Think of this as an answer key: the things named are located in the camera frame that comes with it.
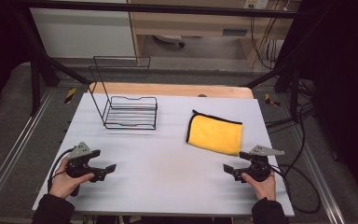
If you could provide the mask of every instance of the metal bracket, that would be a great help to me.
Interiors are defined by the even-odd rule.
[[[249,151],[249,154],[256,156],[282,156],[284,151],[257,145]]]
[[[77,147],[68,155],[68,159],[74,159],[92,154],[91,149],[84,142],[80,142]]]

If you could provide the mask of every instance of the yellow and black tape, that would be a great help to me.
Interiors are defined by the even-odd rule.
[[[76,92],[76,88],[72,88],[71,90],[68,91],[68,94],[65,97],[65,101],[63,102],[64,104],[70,104],[72,97],[74,97]]]
[[[280,106],[281,104],[280,104],[279,102],[271,101],[271,100],[269,99],[269,94],[266,93],[266,105]]]

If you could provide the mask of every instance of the folded cloth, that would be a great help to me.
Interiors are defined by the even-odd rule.
[[[188,123],[186,142],[195,147],[238,156],[241,149],[242,123],[215,116],[194,115]]]

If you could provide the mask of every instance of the white cabinet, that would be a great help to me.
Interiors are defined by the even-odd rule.
[[[88,0],[127,3],[126,0]],[[31,8],[49,56],[135,56],[128,12]]]

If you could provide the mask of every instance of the white table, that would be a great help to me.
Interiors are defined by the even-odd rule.
[[[106,95],[94,94],[99,104]],[[241,121],[241,150],[255,145],[271,147],[257,100],[188,96],[159,96],[155,131],[107,130],[91,95],[85,93],[58,156],[84,141],[101,156],[90,166],[117,169],[96,183],[85,183],[67,200],[76,211],[94,215],[241,217],[251,214],[256,197],[248,184],[234,181],[223,164],[248,167],[250,162],[186,143],[192,109],[224,119]],[[276,165],[275,157],[269,157]],[[47,193],[47,180],[33,209]],[[277,201],[287,216],[294,211],[282,179],[277,175]]]

